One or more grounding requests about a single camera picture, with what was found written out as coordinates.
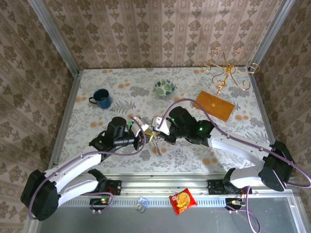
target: small bowl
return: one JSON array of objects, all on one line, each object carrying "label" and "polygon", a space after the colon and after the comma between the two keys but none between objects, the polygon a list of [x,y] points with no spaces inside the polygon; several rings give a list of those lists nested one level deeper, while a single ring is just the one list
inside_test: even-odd
[{"label": "small bowl", "polygon": [[175,89],[176,85],[168,79],[156,82],[154,87],[154,91],[161,97],[169,96]]}]

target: cable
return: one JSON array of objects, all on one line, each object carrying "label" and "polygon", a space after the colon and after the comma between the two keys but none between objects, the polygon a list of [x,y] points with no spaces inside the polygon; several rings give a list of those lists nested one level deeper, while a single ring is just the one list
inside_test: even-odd
[{"label": "cable", "polygon": [[241,196],[240,196],[240,198],[238,200],[241,200],[243,195],[244,195],[244,191],[243,191],[243,189],[241,189]]},{"label": "cable", "polygon": [[[108,193],[108,192],[100,192],[100,193],[84,193],[83,194],[84,196],[99,196],[99,195],[109,195],[110,197],[111,197],[111,200],[108,202],[108,205],[105,207],[105,208],[103,208],[103,210],[101,210],[101,213],[102,212],[104,212],[104,211],[106,211],[107,210],[107,208],[111,205],[111,203],[112,203],[112,201],[113,201],[113,195],[111,194],[111,193]],[[93,203],[92,203],[92,205],[91,205],[91,210],[93,211],[94,209],[94,204],[95,203],[97,203],[98,202],[98,200],[97,201],[94,201]]]},{"label": "cable", "polygon": [[45,178],[45,180],[38,186],[38,188],[35,190],[31,200],[30,200],[30,203],[29,203],[29,207],[28,207],[28,217],[31,219],[31,220],[36,220],[37,218],[36,217],[33,217],[32,215],[32,208],[33,208],[33,205],[34,205],[34,201],[35,201],[35,198],[39,192],[39,190],[42,188],[42,186],[49,180],[51,179],[53,176],[56,176],[58,173],[60,173],[63,169],[69,167],[70,165],[74,164],[76,161],[79,161],[83,158],[85,158],[86,156],[88,155],[93,155],[93,154],[110,154],[110,155],[122,155],[122,156],[131,156],[131,155],[135,155],[135,154],[138,154],[142,151],[142,149],[145,147],[146,145],[146,134],[144,132],[144,130],[141,128],[141,126],[139,125],[139,123],[133,118],[131,117],[131,119],[138,125],[139,129],[141,130],[142,132],[142,135],[143,135],[143,138],[144,138],[144,142],[142,144],[142,147],[134,152],[134,153],[131,153],[131,154],[119,154],[119,153],[114,153],[114,152],[110,152],[110,151],[92,151],[92,152],[89,152],[89,153],[85,153],[79,157],[76,157],[74,158],[73,160],[69,161],[68,163],[66,163],[65,165],[63,165],[61,168],[59,168],[57,171],[53,172],[50,176],[48,176],[47,178]]},{"label": "cable", "polygon": [[[226,207],[229,208],[229,209],[232,210],[232,211],[246,212],[247,221],[248,221],[248,224],[249,224],[249,226],[250,226],[252,232],[253,232],[253,233],[260,233],[260,232],[261,232],[260,223],[259,223],[258,219],[256,218],[256,216],[255,216],[252,212],[250,212],[249,209],[248,209],[248,195],[249,195],[250,189],[251,189],[251,186],[248,187],[247,192],[246,192],[246,210],[236,210],[236,209],[232,208],[232,207],[229,206],[229,205],[227,205]],[[252,223],[251,223],[251,220],[250,220],[250,216],[249,216],[249,215],[253,216],[254,219],[256,220],[257,224],[258,224],[258,231],[257,231],[257,232],[255,231],[255,229],[254,229],[254,227],[253,227],[253,225],[252,225]]]},{"label": "cable", "polygon": [[[192,99],[181,99],[181,100],[178,100],[176,102],[174,102],[165,112],[162,120],[161,120],[161,123],[160,125],[158,126],[158,128],[161,128],[163,122],[165,121],[166,117],[168,116],[168,114],[170,113],[170,111],[173,109],[173,107],[175,105],[177,105],[179,102],[182,102],[182,101],[191,101],[191,102],[194,102],[196,103],[200,108],[201,110],[204,112],[204,114],[206,115],[206,117],[208,118],[208,120],[212,123],[212,125],[219,131],[221,132],[223,135],[225,135],[226,137],[230,137],[231,139],[237,141],[237,142],[241,142],[243,144],[246,144],[248,146],[251,146],[251,147],[254,147],[254,148],[257,148],[257,149],[261,149],[260,146],[258,145],[255,145],[253,143],[250,143],[250,142],[246,142],[242,139],[239,139],[239,138],[236,138],[236,137],[233,137],[231,135],[228,135],[225,131],[223,131],[221,128],[218,127],[218,125],[211,119],[211,117],[209,116],[209,114],[206,112],[206,110],[204,109],[204,107],[198,102],[198,101],[195,101],[195,100],[192,100]],[[309,181],[309,185],[305,185],[305,184],[296,184],[296,183],[291,183],[291,182],[288,182],[287,184],[288,185],[292,185],[292,186],[295,186],[295,187],[299,187],[299,188],[311,188],[311,177],[303,170],[301,169],[299,166],[297,166],[296,164],[294,164],[292,161],[289,161],[288,159],[285,159],[283,158],[282,156],[278,155],[277,153],[275,153],[274,151],[270,151],[266,148],[263,148],[263,151],[269,153],[269,154],[272,154],[273,156],[275,156],[276,158],[288,163],[289,165],[291,165],[292,167],[296,168],[298,171],[300,171]]]},{"label": "cable", "polygon": [[98,203],[98,202],[102,202],[101,200],[96,200],[96,201],[93,201],[92,202],[92,204],[91,204],[91,207],[90,207],[90,209],[91,209],[91,211],[93,212],[93,214],[99,214],[100,212],[96,212],[95,210],[94,210],[94,205],[96,204],[96,203]]},{"label": "cable", "polygon": [[114,196],[116,195],[116,191],[115,191],[114,188],[112,188],[112,187],[110,187],[110,186],[108,186],[107,188],[109,189],[109,192],[110,192],[110,193],[113,192],[113,195],[114,195]]}]

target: chip bag label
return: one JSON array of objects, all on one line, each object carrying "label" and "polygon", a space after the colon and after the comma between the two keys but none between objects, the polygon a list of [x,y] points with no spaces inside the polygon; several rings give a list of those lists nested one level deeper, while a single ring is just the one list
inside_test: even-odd
[{"label": "chip bag label", "polygon": [[187,188],[184,191],[175,194],[174,196],[170,196],[170,200],[177,215],[181,214],[192,206],[198,205]]}]

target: table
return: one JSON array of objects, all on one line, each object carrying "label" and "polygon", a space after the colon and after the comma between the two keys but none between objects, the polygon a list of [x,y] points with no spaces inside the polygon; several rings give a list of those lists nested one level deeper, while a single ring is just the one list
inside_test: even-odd
[{"label": "table", "polygon": [[[221,68],[213,67],[209,72],[200,68],[139,68],[139,69],[91,69],[84,70],[80,87],[67,131],[60,162],[73,158],[83,152],[88,143],[98,133],[105,130],[113,117],[120,116],[130,121],[130,116],[141,117],[150,122],[155,116],[163,116],[166,109],[176,100],[182,98],[196,99],[203,90],[215,95],[217,88],[211,81],[215,74],[222,72]],[[243,80],[249,80],[248,74],[233,74],[241,85]],[[173,81],[177,89],[170,96],[161,98],[154,91],[154,84],[162,79]],[[112,105],[101,109],[88,102],[99,88],[109,90]],[[231,78],[223,88],[219,98],[235,105],[227,122],[215,117],[212,119],[229,132],[244,137],[268,142],[267,132],[262,121],[258,102],[251,87],[247,91],[237,88]],[[180,106],[197,119],[205,119],[201,110],[190,102],[182,102]],[[232,167],[243,168],[252,163],[229,152],[193,145],[185,139],[178,139],[176,145],[164,141],[158,144],[161,155],[157,155],[152,143],[137,155],[110,156],[101,164],[95,166],[102,173],[130,172],[226,172]],[[120,149],[120,153],[134,152],[132,146]]]}]

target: orange wooden base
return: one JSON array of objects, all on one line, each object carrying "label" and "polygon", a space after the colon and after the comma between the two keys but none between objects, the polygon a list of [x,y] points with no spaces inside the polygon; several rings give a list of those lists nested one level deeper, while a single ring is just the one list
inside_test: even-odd
[{"label": "orange wooden base", "polygon": [[[215,96],[206,93],[205,91],[201,91],[198,98],[196,99],[196,101],[198,101],[204,107],[208,114],[211,114],[212,116],[227,122],[233,111],[234,105],[217,98],[216,105],[213,107],[212,104],[214,100]],[[196,103],[194,103],[193,106],[201,109]]]}]

